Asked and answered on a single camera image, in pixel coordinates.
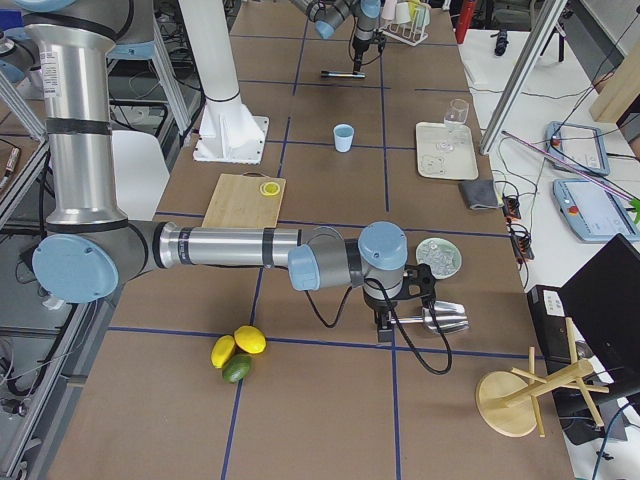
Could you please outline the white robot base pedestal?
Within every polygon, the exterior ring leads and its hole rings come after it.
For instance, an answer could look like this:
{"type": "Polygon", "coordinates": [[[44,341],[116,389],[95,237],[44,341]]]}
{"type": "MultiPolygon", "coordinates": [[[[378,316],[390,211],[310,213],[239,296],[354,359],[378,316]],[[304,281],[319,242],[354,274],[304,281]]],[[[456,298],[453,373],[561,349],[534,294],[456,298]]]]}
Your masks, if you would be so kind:
{"type": "Polygon", "coordinates": [[[252,115],[241,98],[223,2],[179,5],[205,99],[194,159],[260,163],[269,119],[252,115]]]}

